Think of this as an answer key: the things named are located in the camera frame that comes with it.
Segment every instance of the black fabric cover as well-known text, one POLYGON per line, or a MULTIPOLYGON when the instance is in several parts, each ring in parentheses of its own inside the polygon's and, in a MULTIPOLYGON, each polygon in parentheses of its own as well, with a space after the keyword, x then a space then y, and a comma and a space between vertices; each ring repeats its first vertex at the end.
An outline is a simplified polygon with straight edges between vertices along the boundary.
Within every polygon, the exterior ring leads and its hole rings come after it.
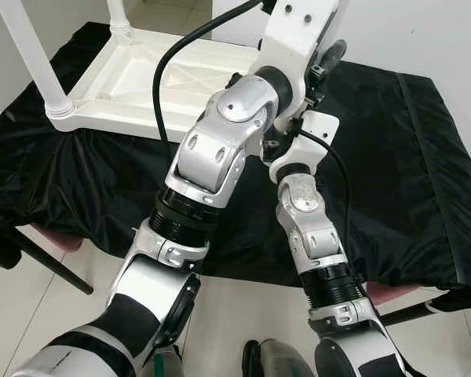
MULTIPOLYGON (((53 58, 66 91, 108 38, 107 25, 89 23, 53 58)), ((321 108, 341 120, 333 146, 352 179, 356 272, 393 285, 471 287, 471 160, 433 82, 342 62, 326 95, 321 108)), ((0 116, 0 228, 35 222, 123 257, 166 174, 159 142, 61 133, 43 111, 31 84, 0 116)), ((316 177, 343 237, 344 182, 331 157, 316 177)), ((267 168, 248 159, 203 273, 298 285, 275 208, 267 168)))

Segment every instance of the black cable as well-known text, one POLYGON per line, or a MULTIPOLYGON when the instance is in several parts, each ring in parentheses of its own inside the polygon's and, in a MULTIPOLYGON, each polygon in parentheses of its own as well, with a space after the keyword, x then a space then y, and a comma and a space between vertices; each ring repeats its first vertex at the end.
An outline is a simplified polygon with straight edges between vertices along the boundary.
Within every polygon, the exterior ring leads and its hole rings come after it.
POLYGON ((326 143, 324 140, 319 139, 317 136, 314 136, 310 134, 307 131, 300 130, 300 135, 303 135, 307 137, 308 139, 316 142, 317 144, 321 145, 323 148, 325 148, 328 153, 330 153, 335 161, 337 162, 338 166, 340 167, 341 174, 344 178, 344 183, 345 183, 345 217, 344 217, 344 238, 345 238, 345 244, 344 244, 344 251, 347 255, 348 249, 349 249, 349 234, 350 234, 350 224, 351 224, 351 181, 349 179, 349 173, 347 172, 347 167, 344 164, 344 161, 340 157, 340 155, 335 151, 331 146, 329 146, 328 143, 326 143))
POLYGON ((164 69, 166 69, 167 64, 174 57, 174 55, 178 53, 178 51, 180 51, 190 43, 194 42, 196 39, 200 38, 204 34, 209 33, 214 28, 224 24, 227 21, 230 21, 231 19, 237 16, 240 16, 241 14, 254 8, 260 3, 261 0, 249 0, 248 2, 245 2, 235 7, 234 9, 229 10, 228 12, 221 14, 214 20, 211 20, 207 24, 199 27, 192 33, 180 39, 170 49, 168 49, 157 64, 157 68, 155 69, 154 74, 154 81, 152 83, 152 101, 154 105, 155 119, 157 120, 157 127, 159 128, 160 140, 162 141, 162 144, 166 150, 166 161, 168 168, 173 160, 171 156, 170 145, 167 140, 167 132, 166 127, 164 126, 164 118, 162 117, 162 109, 160 107, 160 82, 164 69))

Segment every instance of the tiled floor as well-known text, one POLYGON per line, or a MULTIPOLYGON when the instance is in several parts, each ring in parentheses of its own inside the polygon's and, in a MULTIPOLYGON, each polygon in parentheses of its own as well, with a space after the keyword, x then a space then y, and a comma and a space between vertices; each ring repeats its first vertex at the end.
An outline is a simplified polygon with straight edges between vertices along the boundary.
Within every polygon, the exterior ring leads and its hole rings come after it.
MULTIPOLYGON (((62 255, 35 230, 22 230, 87 279, 95 292, 84 295, 28 256, 15 269, 0 269, 0 376, 9 376, 50 339, 98 316, 122 262, 90 242, 62 255)), ((438 294, 420 289, 379 309, 386 313, 438 294)), ((300 289, 203 277, 188 332, 179 341, 187 377, 240 377, 248 339, 288 342, 312 363, 317 339, 306 309, 300 289)), ((389 331, 403 355, 429 377, 471 377, 471 310, 413 320, 389 331)))
POLYGON ((141 29, 186 35, 211 20, 211 1, 146 0, 134 8, 129 19, 141 29))

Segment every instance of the white plastic stool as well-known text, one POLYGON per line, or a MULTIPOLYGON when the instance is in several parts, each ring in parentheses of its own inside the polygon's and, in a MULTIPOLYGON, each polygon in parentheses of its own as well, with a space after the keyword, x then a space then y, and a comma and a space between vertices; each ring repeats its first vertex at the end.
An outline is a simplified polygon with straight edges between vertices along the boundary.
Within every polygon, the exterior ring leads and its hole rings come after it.
MULTIPOLYGON (((160 57, 181 38, 130 26, 122 0, 108 0, 111 38, 66 94, 52 69, 22 0, 0 0, 0 13, 31 77, 46 114, 61 131, 79 127, 159 138, 152 107, 152 79, 160 57)), ((244 75, 257 50, 197 40, 170 62, 161 101, 168 137, 181 141, 210 96, 234 72, 244 75)))

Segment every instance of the stool leg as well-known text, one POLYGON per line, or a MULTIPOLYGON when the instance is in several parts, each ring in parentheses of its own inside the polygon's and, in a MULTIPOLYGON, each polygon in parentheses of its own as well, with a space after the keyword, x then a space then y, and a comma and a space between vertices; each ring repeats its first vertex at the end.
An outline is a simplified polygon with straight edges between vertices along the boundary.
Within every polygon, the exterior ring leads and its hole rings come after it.
POLYGON ((94 288, 88 285, 84 280, 75 275, 70 269, 66 268, 62 263, 57 261, 52 255, 44 251, 32 240, 27 238, 23 233, 17 229, 8 229, 4 231, 4 236, 18 245, 22 251, 30 255, 37 262, 42 263, 45 267, 53 271, 58 276, 61 276, 68 283, 77 287, 86 295, 93 293, 94 288))

